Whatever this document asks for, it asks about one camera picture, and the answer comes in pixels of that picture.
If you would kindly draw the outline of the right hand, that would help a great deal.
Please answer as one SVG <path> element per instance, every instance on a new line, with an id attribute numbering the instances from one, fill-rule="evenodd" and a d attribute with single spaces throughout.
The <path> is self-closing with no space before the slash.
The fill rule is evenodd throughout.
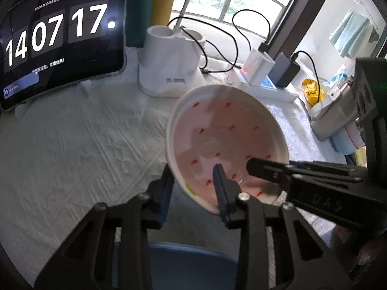
<path id="1" fill-rule="evenodd" d="M 365 266 L 386 257 L 386 232 L 383 234 L 352 232 L 336 225 L 332 233 L 331 248 L 343 263 Z"/>

